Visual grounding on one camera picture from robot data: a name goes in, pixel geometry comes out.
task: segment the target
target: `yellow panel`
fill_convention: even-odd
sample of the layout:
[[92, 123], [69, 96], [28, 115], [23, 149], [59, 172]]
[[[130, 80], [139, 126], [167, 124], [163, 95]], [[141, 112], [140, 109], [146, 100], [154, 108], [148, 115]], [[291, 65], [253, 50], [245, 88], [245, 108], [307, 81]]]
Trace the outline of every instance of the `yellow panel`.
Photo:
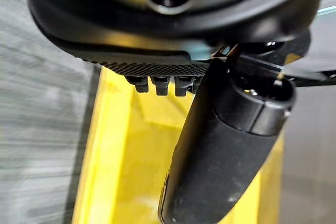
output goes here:
[[[173, 85], [167, 97], [156, 96], [153, 85], [138, 94], [103, 68], [73, 223], [159, 224], [161, 188], [192, 99], [190, 93], [175, 97]], [[258, 212], [260, 183], [267, 177], [259, 172], [220, 224], [258, 223], [264, 215]], [[268, 207], [278, 207], [267, 200]]]
[[258, 206], [259, 224], [279, 223], [284, 139], [284, 133], [282, 133], [262, 168]]

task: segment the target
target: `black handle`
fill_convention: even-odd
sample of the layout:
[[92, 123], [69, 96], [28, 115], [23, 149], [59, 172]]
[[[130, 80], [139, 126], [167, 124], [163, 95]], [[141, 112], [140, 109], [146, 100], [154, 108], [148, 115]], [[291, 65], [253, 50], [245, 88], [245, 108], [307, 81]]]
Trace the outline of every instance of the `black handle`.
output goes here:
[[267, 81], [262, 87], [239, 82], [224, 63], [211, 64], [174, 151], [159, 209], [165, 224], [218, 223], [272, 149], [294, 102], [294, 88], [287, 80], [275, 90]]

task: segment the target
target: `black grip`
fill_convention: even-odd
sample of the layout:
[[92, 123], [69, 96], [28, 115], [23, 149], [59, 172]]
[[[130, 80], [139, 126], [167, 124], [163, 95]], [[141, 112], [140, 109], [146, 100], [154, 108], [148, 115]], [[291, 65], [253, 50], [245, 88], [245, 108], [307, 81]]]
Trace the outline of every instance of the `black grip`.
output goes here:
[[[228, 96], [229, 76], [222, 67], [221, 63], [210, 66], [175, 148], [159, 209], [165, 224], [218, 223], [247, 189], [277, 139], [279, 132], [257, 135], [224, 122], [229, 118], [218, 111], [223, 108], [218, 104], [221, 95]], [[256, 122], [260, 114], [262, 109], [254, 117]]]

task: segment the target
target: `black plastic part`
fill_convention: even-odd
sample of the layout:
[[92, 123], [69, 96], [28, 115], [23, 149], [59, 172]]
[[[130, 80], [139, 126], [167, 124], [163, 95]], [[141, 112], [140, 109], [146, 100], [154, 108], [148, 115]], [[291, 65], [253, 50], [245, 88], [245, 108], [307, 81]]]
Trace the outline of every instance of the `black plastic part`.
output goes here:
[[197, 77], [195, 77], [194, 83], [193, 83], [193, 88], [192, 88], [193, 94], [197, 93], [198, 88], [200, 87], [202, 79], [203, 79], [203, 76], [197, 76]]
[[194, 77], [175, 77], [175, 95], [184, 97], [189, 86], [193, 84]]
[[[157, 38], [207, 38], [236, 42], [284, 41], [307, 29], [320, 0], [243, 0], [203, 12], [174, 17], [124, 6], [114, 0], [29, 0], [31, 11], [44, 30], [67, 40], [115, 29]], [[71, 16], [60, 23], [58, 16]]]
[[309, 29], [298, 34], [298, 36], [286, 42], [268, 41], [266, 43], [247, 43], [240, 44], [239, 48], [243, 55], [253, 57], [262, 61], [271, 62], [277, 65], [285, 63], [288, 54], [304, 56], [308, 52], [311, 43]]
[[187, 64], [157, 64], [157, 63], [117, 63], [103, 62], [103, 66], [111, 69], [117, 74], [126, 76], [203, 76], [209, 67], [209, 63], [190, 61]]
[[170, 77], [151, 77], [151, 80], [156, 87], [157, 95], [168, 95]]
[[47, 33], [34, 15], [33, 19], [43, 35], [57, 47], [86, 61], [107, 63], [155, 63], [159, 61], [162, 64], [188, 64], [191, 61], [189, 54], [184, 51], [128, 48], [104, 45], [100, 42], [97, 44], [70, 42]]
[[276, 79], [283, 68], [282, 65], [259, 60], [257, 57], [240, 55], [233, 70], [247, 78], [259, 76]]
[[[268, 99], [241, 95], [232, 86], [225, 64], [213, 62], [196, 94], [173, 154], [159, 212], [164, 223], [215, 224], [226, 216], [263, 165], [286, 118], [284, 112], [294, 102], [294, 95], [292, 92], [283, 97], [286, 101], [269, 101], [282, 108], [284, 117], [275, 116], [274, 111], [256, 116], [260, 104], [265, 105]], [[257, 132], [273, 132], [273, 135], [241, 130], [254, 131], [256, 125], [250, 126], [253, 122], [267, 122], [258, 125]]]
[[135, 89], [138, 93], [147, 93], [148, 92], [148, 78], [147, 77], [133, 77], [125, 76], [126, 80], [135, 85]]

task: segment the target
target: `yellow surface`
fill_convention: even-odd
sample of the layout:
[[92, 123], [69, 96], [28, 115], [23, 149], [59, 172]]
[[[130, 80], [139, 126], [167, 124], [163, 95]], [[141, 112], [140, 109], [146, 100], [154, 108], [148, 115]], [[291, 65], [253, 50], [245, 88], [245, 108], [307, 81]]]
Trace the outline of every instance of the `yellow surface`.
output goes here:
[[[161, 188], [192, 98], [175, 97], [173, 85], [167, 97], [156, 96], [153, 85], [138, 94], [102, 69], [73, 223], [159, 223]], [[272, 152], [220, 224], [277, 223], [282, 141]]]

